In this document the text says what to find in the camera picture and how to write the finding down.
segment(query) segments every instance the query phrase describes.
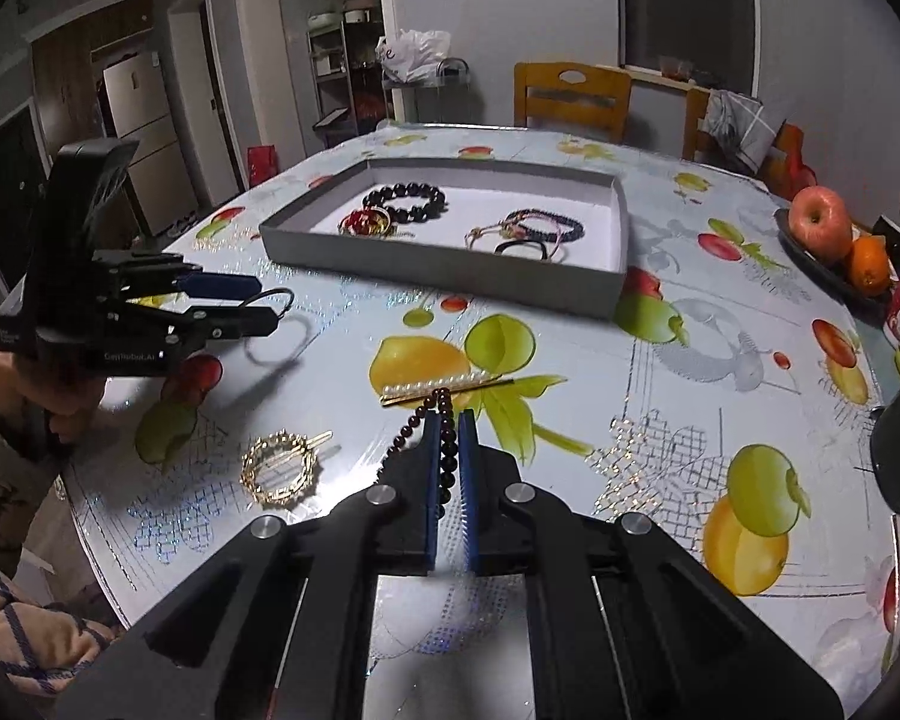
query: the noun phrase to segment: gray box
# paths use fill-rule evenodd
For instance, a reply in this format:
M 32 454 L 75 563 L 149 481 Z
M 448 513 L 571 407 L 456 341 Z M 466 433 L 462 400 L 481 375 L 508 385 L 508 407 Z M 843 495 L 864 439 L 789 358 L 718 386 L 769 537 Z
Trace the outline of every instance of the gray box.
M 328 227 L 331 215 L 336 214 L 336 220 L 360 207 L 362 196 L 373 187 L 413 181 L 441 187 L 447 193 L 448 213 L 455 207 L 458 210 L 445 226 L 441 217 L 401 229 L 419 231 L 421 237 L 424 228 L 428 237 L 433 237 L 434 231 L 456 232 L 460 236 L 453 237 L 456 245 L 339 235 L 335 226 Z M 481 197 L 463 199 L 458 194 L 461 190 L 475 190 Z M 465 248 L 461 230 L 466 232 L 467 224 L 473 227 L 501 218 L 493 216 L 491 206 L 507 203 L 511 196 L 519 196 L 522 207 L 556 210 L 553 205 L 559 203 L 562 208 L 558 212 L 565 215 L 573 215 L 565 213 L 568 201 L 578 204 L 579 211 L 591 206 L 594 218 L 600 215 L 600 223 L 587 225 L 583 238 L 567 245 L 569 250 L 589 239 L 589 261 L 542 262 Z M 410 199 L 401 204 L 409 205 Z M 314 232 L 318 227 L 323 231 Z M 610 319 L 626 275 L 629 220 L 623 188 L 615 175 L 521 162 L 399 158 L 371 159 L 348 167 L 288 203 L 260 225 L 260 233 L 266 254 L 281 265 Z

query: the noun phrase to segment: jewelry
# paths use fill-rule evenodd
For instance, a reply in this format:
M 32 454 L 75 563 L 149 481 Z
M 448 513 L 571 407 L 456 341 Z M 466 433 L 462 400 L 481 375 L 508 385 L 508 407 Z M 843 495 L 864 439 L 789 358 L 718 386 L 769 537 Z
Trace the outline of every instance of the jewelry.
M 307 493 L 307 490 L 314 485 L 314 476 L 317 470 L 317 452 L 314 451 L 314 447 L 327 442 L 332 437 L 333 433 L 329 430 L 313 439 L 297 433 L 287 433 L 285 430 L 260 437 L 242 456 L 240 484 L 261 506 L 287 509 L 290 503 Z M 280 455 L 283 457 L 275 463 L 268 463 L 271 458 Z M 257 475 L 261 469 L 273 470 L 296 457 L 300 457 L 300 471 L 288 485 L 283 485 L 275 490 L 265 490 L 257 482 Z
M 245 308 L 245 306 L 250 305 L 250 303 L 255 303 L 261 298 L 269 298 L 271 295 L 290 295 L 290 299 L 287 300 L 287 303 L 284 305 L 283 309 L 279 314 L 276 314 L 276 319 L 279 322 L 279 320 L 283 319 L 283 317 L 287 315 L 287 312 L 290 311 L 290 306 L 293 306 L 293 300 L 296 300 L 296 295 L 293 294 L 293 290 L 290 289 L 290 287 L 274 287 L 271 290 L 263 290 L 261 293 L 256 293 L 256 295 L 253 295 L 252 298 L 247 298 L 238 306 L 238 308 Z
M 386 208 L 386 203 L 396 197 L 424 197 L 427 202 L 410 208 Z M 438 187 L 412 181 L 409 184 L 394 184 L 391 187 L 373 190 L 364 197 L 364 208 L 386 209 L 397 224 L 406 224 L 410 221 L 424 223 L 431 218 L 438 218 L 446 210 L 446 195 Z
M 398 403 L 407 403 L 410 400 L 419 400 L 421 397 L 433 392 L 435 389 L 448 389 L 451 392 L 466 392 L 471 389 L 480 389 L 484 386 L 506 384 L 512 379 L 501 379 L 485 370 L 473 370 L 469 373 L 459 373 L 456 376 L 443 376 L 439 379 L 430 379 L 416 384 L 387 385 L 380 391 L 381 406 L 395 406 Z
M 440 489 L 437 518 L 442 518 L 446 514 L 443 506 L 450 502 L 450 488 L 457 481 L 453 475 L 457 470 L 457 431 L 453 422 L 453 401 L 450 400 L 450 391 L 446 386 L 434 389 L 423 398 L 423 403 L 416 407 L 407 419 L 407 424 L 400 428 L 394 443 L 386 450 L 386 458 L 399 454 L 407 445 L 407 439 L 413 435 L 413 430 L 419 427 L 420 421 L 432 408 L 436 408 L 440 415 Z
M 559 233 L 555 235 L 554 233 L 543 232 L 542 230 L 528 227 L 523 223 L 525 218 L 549 218 L 549 220 L 552 220 L 557 225 Z M 556 242 L 562 241 L 566 244 L 571 244 L 573 241 L 578 241 L 583 237 L 583 225 L 574 218 L 552 214 L 550 211 L 542 211 L 539 208 L 527 208 L 520 211 L 514 211 L 514 213 L 509 214 L 504 219 L 504 222 L 510 223 L 511 225 L 514 225 L 514 227 L 523 230 L 523 237 L 528 241 L 543 241 L 548 244 L 555 244 Z M 563 227 L 568 227 L 570 230 L 564 232 L 562 229 Z
M 539 218 L 540 220 L 546 221 L 546 223 L 552 224 L 554 226 L 554 230 L 556 232 L 551 233 L 552 240 L 548 238 L 549 242 L 552 242 L 554 245 L 553 250 L 547 254 L 544 252 L 544 260 L 552 260 L 554 255 L 557 254 L 557 250 L 559 250 L 560 244 L 563 240 L 563 230 L 560 227 L 557 220 L 554 220 L 549 214 L 540 213 L 537 211 L 514 211 L 514 213 L 508 215 L 504 220 L 498 221 L 496 224 L 488 224 L 486 227 L 474 227 L 470 232 L 468 232 L 465 236 L 463 236 L 463 240 L 466 242 L 467 248 L 473 248 L 477 239 L 484 237 L 488 232 L 496 232 L 502 238 L 508 238 L 512 240 L 522 241 L 524 239 L 533 240 L 533 232 L 528 227 L 520 224 L 520 221 L 524 218 Z
M 360 208 L 340 220 L 337 232 L 341 235 L 384 236 L 394 229 L 394 222 L 386 208 Z
M 493 253 L 503 254 L 510 247 L 540 247 L 540 262 L 550 259 L 547 254 L 547 247 L 544 245 L 543 241 L 528 241 L 526 238 L 516 238 L 512 241 L 504 241 L 493 250 Z

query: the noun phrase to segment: window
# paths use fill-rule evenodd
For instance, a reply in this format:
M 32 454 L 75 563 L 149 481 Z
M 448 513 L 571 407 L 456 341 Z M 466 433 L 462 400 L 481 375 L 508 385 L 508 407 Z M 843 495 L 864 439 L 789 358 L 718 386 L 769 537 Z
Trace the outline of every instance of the window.
M 725 88 L 756 91 L 757 0 L 623 0 L 622 64 L 657 71 L 660 57 L 694 63 Z

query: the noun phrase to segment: silver screw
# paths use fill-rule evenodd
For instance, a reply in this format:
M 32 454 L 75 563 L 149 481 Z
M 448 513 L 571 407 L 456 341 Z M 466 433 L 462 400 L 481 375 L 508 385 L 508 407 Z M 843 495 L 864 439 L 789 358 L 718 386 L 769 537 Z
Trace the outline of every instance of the silver screw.
M 375 506 L 383 506 L 396 498 L 396 490 L 390 485 L 374 485 L 367 490 L 367 500 Z
M 506 487 L 504 495 L 511 503 L 530 503 L 536 495 L 536 490 L 525 482 L 514 482 Z
M 631 536 L 645 536 L 653 527 L 653 520 L 641 512 L 627 512 L 620 517 L 620 527 Z
M 283 520 L 272 514 L 264 514 L 250 523 L 250 533 L 256 538 L 270 538 L 280 533 L 283 528 Z

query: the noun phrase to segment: human hand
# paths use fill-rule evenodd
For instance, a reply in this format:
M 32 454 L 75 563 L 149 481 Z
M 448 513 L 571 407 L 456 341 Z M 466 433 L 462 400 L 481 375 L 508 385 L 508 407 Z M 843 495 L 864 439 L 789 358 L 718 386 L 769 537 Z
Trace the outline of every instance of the human hand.
M 50 430 L 61 443 L 75 442 L 90 425 L 105 385 L 98 378 L 64 381 L 39 362 L 0 352 L 0 418 L 19 432 L 29 400 L 50 413 Z

